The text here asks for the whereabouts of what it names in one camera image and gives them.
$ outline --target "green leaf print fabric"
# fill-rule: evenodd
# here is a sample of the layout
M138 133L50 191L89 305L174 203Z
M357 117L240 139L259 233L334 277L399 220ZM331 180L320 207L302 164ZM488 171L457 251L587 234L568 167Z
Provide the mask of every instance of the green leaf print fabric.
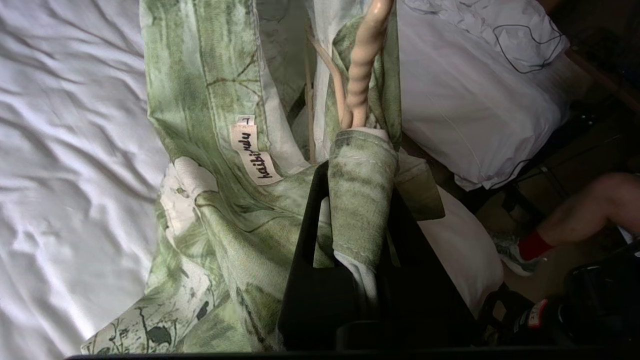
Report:
M265 41L264 29L304 32L288 28L300 25L290 17L313 13L315 2L287 3L141 1L148 118L171 159L156 206L157 249L142 298L88 339L82 353L283 350L276 324L314 173L287 119L304 85L304 72L295 70L303 67L283 65L298 59L293 53L265 56L278 52L268 48L274 44L303 50L297 36ZM333 4L356 14L328 49L346 86L350 44L368 1ZM296 7L303 13L292 12ZM289 18L275 20L281 13ZM271 27L261 29L267 22ZM319 221L315 266L333 266L335 256L365 269L356 280L373 302L394 183L403 197L417 199L410 203L421 219L444 215L426 164L398 153L395 15L388 28L370 82L370 129L338 130L332 90L326 104L316 104L325 116L314 119L330 129L316 142L330 136L332 144L331 200Z

